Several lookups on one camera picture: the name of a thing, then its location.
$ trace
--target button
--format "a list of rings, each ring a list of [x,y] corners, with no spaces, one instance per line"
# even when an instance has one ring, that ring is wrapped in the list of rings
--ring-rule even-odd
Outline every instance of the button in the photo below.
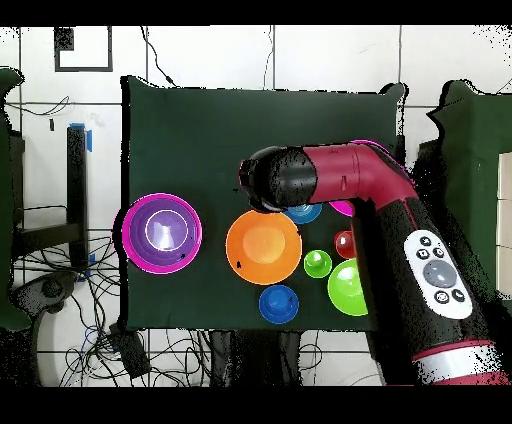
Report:
[[[429,258],[429,253],[428,253],[428,250],[427,249],[420,249],[416,252],[416,256],[420,259],[428,259]]]
[[[466,299],[464,297],[464,293],[462,293],[459,289],[453,289],[452,296],[457,302],[464,302],[464,300]]]
[[[439,247],[434,247],[434,255],[436,255],[438,258],[442,258],[444,256],[444,252],[439,249]]]
[[[457,271],[449,263],[437,259],[430,261],[423,268],[423,276],[427,283],[434,287],[453,287],[457,282]]]
[[[450,296],[448,296],[448,293],[439,290],[434,294],[434,298],[438,303],[441,303],[442,305],[448,303],[450,301]]]
[[[430,246],[432,244],[432,242],[430,241],[430,239],[428,237],[421,237],[420,238],[420,243],[423,246]]]

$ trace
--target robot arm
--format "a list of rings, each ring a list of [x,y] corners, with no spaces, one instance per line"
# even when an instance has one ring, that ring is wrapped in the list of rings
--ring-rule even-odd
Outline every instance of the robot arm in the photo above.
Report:
[[[395,311],[400,321],[396,331],[401,332],[416,383],[508,384],[485,320],[448,246],[413,182],[386,152],[358,143],[271,147],[243,161],[239,178],[259,212],[371,200],[400,309]],[[354,235],[357,252],[363,246]],[[363,290],[371,290],[372,284],[378,283],[363,282]]]

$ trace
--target metal stand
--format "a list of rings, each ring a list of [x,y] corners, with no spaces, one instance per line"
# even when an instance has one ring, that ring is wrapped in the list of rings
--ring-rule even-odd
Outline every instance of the metal stand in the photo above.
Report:
[[[25,142],[19,132],[13,132],[11,161],[13,164],[14,222],[23,219],[23,153]],[[13,237],[13,257],[69,243],[71,266],[88,266],[87,241],[87,173],[86,141],[83,126],[72,126],[67,132],[67,216],[66,224],[23,230],[17,228]]]

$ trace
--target black bracket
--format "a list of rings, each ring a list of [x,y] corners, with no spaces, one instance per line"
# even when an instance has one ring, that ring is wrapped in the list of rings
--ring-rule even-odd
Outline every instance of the black bracket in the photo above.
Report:
[[[107,66],[60,66],[60,52],[74,50],[73,28],[55,27],[53,29],[55,72],[112,72],[112,27],[107,26],[108,64]]]

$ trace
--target orange bowl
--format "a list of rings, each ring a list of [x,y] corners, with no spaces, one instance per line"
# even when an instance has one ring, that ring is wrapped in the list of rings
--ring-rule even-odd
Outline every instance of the orange bowl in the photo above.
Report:
[[[226,237],[229,265],[254,284],[283,281],[297,268],[302,239],[297,226],[282,213],[249,211],[231,225]]]

